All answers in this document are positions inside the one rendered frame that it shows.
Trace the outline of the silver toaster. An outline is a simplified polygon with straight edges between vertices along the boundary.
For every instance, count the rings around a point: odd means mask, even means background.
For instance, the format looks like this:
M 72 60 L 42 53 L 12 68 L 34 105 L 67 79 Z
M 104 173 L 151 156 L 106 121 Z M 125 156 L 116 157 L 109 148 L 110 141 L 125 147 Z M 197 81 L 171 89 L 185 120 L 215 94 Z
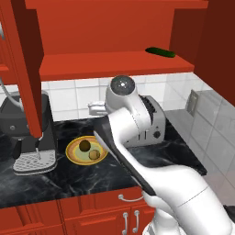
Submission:
M 166 117 L 159 103 L 150 95 L 144 95 L 144 100 L 151 106 L 153 121 L 149 131 L 128 140 L 125 147 L 139 147 L 162 143 L 166 129 Z

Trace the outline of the red base cabinet door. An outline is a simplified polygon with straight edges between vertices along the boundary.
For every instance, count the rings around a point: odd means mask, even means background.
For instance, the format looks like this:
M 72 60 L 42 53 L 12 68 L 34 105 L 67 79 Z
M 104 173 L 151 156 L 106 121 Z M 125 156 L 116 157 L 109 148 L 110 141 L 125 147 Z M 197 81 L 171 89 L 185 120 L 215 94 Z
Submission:
M 65 220 L 67 235 L 122 235 L 123 213 L 130 208 L 115 209 Z
M 136 226 L 136 217 L 134 216 L 134 211 L 138 210 L 140 212 L 140 226 L 137 233 L 133 233 L 132 229 Z M 129 235 L 142 235 L 145 227 L 152 221 L 154 216 L 154 208 L 147 205 L 137 205 L 132 207 L 129 213 Z

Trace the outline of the black coffee machine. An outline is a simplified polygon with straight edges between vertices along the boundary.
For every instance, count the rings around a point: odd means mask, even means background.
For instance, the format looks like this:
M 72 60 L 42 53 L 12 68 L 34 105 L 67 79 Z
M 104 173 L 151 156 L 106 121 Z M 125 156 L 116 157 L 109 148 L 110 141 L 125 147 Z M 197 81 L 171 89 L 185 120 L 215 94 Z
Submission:
M 29 132 L 19 92 L 9 93 L 1 78 L 0 85 L 6 94 L 0 106 L 0 129 L 11 139 L 14 147 L 14 173 L 33 175 L 54 170 L 57 166 L 57 139 L 48 93 L 41 91 L 42 136 L 34 138 Z

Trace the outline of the red drawer front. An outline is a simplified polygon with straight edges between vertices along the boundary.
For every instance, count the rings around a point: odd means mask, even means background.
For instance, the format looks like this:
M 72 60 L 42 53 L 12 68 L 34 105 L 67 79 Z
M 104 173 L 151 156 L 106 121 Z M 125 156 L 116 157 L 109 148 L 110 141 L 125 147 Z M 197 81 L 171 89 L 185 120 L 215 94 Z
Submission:
M 126 199 L 135 199 L 142 196 L 138 186 L 106 191 L 84 196 L 74 196 L 61 199 L 62 213 L 66 218 L 75 218 L 91 214 L 96 211 L 109 210 L 120 207 L 130 207 L 135 204 L 142 204 L 143 199 L 138 202 L 124 202 L 118 199 L 118 195 Z
M 0 235 L 64 235 L 56 200 L 0 208 Z

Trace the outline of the green cucumber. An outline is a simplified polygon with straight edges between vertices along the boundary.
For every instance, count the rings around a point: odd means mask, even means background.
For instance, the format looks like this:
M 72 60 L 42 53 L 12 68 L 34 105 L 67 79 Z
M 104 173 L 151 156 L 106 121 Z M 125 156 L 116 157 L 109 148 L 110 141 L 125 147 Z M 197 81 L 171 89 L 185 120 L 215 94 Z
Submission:
M 161 48 L 149 47 L 145 51 L 151 54 L 160 55 L 160 56 L 167 57 L 167 58 L 175 57 L 175 53 L 173 51 L 164 50 Z

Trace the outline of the grey wall outlet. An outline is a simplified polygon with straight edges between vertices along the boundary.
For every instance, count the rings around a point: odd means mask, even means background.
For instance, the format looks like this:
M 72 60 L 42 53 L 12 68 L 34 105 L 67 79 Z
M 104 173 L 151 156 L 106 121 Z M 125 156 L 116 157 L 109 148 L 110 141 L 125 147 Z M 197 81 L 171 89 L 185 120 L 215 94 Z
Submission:
M 197 102 L 198 102 L 198 94 L 196 91 L 191 90 L 190 95 L 186 101 L 185 110 L 193 117 L 196 112 Z

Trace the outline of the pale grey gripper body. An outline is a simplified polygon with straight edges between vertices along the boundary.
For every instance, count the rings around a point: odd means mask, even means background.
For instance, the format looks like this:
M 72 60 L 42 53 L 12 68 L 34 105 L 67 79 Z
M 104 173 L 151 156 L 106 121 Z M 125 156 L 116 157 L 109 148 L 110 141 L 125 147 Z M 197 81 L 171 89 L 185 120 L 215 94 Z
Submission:
M 103 116 L 106 115 L 106 106 L 104 101 L 95 101 L 88 104 L 89 114 L 91 116 Z

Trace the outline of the red wall cabinet with shelf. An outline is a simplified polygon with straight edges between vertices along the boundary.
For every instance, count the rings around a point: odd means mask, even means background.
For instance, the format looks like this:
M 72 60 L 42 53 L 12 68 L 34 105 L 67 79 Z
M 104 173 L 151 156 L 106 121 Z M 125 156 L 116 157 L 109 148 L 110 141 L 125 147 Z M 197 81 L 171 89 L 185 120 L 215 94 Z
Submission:
M 25 0 L 37 13 L 44 56 L 40 79 L 192 72 L 193 63 L 145 50 L 168 50 L 178 10 L 205 10 L 207 0 Z

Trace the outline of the yellow plate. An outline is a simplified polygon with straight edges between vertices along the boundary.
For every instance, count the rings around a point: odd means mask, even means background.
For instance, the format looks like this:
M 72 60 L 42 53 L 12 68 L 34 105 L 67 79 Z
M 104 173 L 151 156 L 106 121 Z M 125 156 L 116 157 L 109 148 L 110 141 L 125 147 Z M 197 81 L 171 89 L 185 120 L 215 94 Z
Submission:
M 80 151 L 79 144 L 82 140 L 88 140 L 91 144 L 89 151 Z M 97 160 L 91 160 L 89 158 L 89 152 L 92 150 L 98 150 L 100 157 Z M 103 161 L 107 156 L 107 150 L 104 149 L 97 141 L 95 136 L 82 136 L 72 140 L 66 147 L 67 158 L 78 165 L 93 165 Z

